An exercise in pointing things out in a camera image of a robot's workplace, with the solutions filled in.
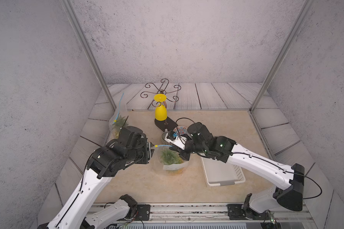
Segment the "zip-top bag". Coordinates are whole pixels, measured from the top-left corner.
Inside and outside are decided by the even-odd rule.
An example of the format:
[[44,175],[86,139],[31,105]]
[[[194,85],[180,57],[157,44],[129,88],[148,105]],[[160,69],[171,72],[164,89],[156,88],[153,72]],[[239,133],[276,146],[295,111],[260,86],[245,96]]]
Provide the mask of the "zip-top bag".
[[125,95],[124,93],[121,94],[121,97],[119,98],[119,102],[117,104],[116,107],[116,111],[114,113],[114,115],[111,117],[111,119],[109,120],[109,129],[110,129],[110,134],[109,134],[109,138],[115,139],[113,134],[111,133],[111,123],[113,120],[115,120],[119,115],[121,116],[128,116],[128,111],[127,111],[127,103],[125,102]]
[[166,176],[181,174],[189,165],[189,162],[183,160],[178,152],[171,150],[169,145],[156,145],[151,162],[154,172]]

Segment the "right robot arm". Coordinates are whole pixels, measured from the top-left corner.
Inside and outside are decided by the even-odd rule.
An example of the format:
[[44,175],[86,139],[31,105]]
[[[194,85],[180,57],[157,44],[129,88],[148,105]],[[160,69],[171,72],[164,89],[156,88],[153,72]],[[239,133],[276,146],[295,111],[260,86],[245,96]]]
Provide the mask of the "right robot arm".
[[191,154],[242,167],[270,181],[273,187],[258,194],[247,194],[242,210],[252,217],[276,207],[291,211],[302,211],[304,167],[281,164],[256,154],[225,136],[213,136],[200,122],[190,125],[187,134],[169,131],[165,141],[172,144],[171,150],[188,161]]

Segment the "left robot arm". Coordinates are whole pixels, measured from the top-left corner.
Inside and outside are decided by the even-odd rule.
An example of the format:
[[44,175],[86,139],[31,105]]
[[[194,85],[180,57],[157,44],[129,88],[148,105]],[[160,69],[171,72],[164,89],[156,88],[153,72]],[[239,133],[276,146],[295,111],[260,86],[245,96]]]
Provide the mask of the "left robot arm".
[[128,194],[96,213],[89,214],[88,211],[118,171],[134,164],[148,164],[153,152],[151,143],[141,129],[123,127],[117,139],[109,141],[92,153],[83,177],[71,197],[52,221],[40,225],[39,228],[104,229],[121,219],[134,220],[138,203]]

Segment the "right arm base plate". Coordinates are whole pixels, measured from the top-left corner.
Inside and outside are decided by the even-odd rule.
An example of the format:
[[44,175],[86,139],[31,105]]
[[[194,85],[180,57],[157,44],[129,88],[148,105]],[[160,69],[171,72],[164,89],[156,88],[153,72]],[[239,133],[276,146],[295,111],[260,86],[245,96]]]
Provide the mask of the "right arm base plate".
[[227,204],[227,214],[230,220],[268,220],[267,212],[257,213],[252,209],[243,209],[242,204]]

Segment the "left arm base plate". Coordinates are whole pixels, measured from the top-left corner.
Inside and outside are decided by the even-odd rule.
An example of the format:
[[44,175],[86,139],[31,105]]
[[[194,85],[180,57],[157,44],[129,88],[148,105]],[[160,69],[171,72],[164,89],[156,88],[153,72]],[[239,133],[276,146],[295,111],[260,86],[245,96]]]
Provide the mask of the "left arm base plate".
[[129,212],[127,213],[125,220],[142,220],[149,221],[151,214],[151,205],[149,204],[138,204],[130,207]]

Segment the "pineapple from bag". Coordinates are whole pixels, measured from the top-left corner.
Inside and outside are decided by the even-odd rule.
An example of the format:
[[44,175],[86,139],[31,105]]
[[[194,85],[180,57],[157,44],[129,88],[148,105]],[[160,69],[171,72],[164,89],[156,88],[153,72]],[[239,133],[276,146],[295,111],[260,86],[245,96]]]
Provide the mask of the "pineapple from bag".
[[162,169],[167,174],[181,174],[184,170],[184,167],[181,164],[184,163],[184,160],[180,158],[177,152],[169,150],[169,149],[162,149],[160,154],[160,162],[162,163]]

